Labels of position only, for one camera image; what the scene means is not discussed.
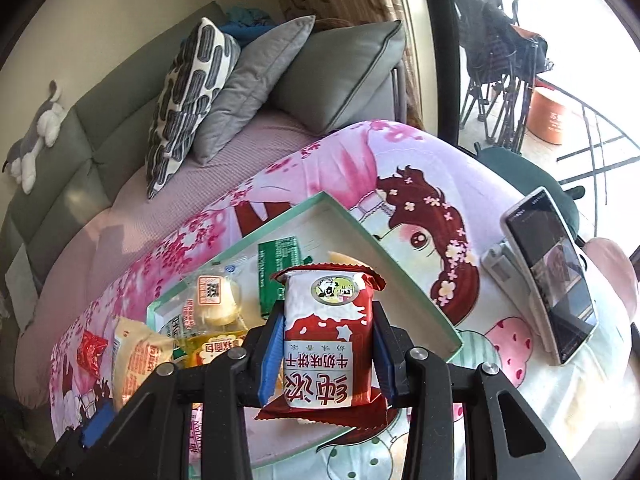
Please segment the gray and white stuffed dog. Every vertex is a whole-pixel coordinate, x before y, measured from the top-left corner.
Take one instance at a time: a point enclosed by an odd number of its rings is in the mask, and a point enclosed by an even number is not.
[[[60,123],[65,117],[65,110],[58,104],[62,93],[55,81],[49,83],[49,99],[43,102],[36,111],[27,133],[20,140],[16,140],[9,148],[6,160],[2,166],[9,166],[9,172],[22,190],[29,194],[36,182],[36,157],[44,144],[51,147],[58,138]]]

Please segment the smartphone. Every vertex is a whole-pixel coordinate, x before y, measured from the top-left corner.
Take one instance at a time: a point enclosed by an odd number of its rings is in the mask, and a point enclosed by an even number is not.
[[[564,365],[598,324],[569,229],[543,187],[504,213],[500,226],[529,282],[530,308],[545,348]]]

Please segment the metal screw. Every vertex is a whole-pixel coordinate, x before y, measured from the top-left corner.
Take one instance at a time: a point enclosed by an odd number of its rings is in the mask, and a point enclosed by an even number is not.
[[[174,368],[174,365],[171,363],[162,363],[158,365],[158,368],[156,368],[156,374],[162,377],[167,377],[174,373]]]
[[[229,359],[242,359],[246,356],[246,350],[241,346],[234,346],[226,352],[226,355]]]
[[[497,375],[500,367],[496,363],[482,363],[482,371],[487,375]]]
[[[409,350],[409,355],[415,359],[416,361],[424,361],[427,357],[429,357],[429,352],[427,352],[426,348],[422,348],[421,346],[414,346]]]

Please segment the oval logo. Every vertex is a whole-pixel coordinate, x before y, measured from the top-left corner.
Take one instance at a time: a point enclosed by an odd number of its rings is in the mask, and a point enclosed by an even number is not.
[[[346,276],[325,276],[311,285],[314,299],[329,306],[351,303],[359,292],[358,286]]]

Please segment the green chair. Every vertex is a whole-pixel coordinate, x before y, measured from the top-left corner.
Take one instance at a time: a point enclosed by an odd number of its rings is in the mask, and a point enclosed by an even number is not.
[[[574,201],[584,196],[583,186],[565,191],[546,171],[517,153],[495,146],[482,150],[478,142],[474,147],[478,162],[500,175],[523,195],[528,195],[537,187],[545,187],[556,202],[574,240],[576,239],[580,228],[580,214]]]

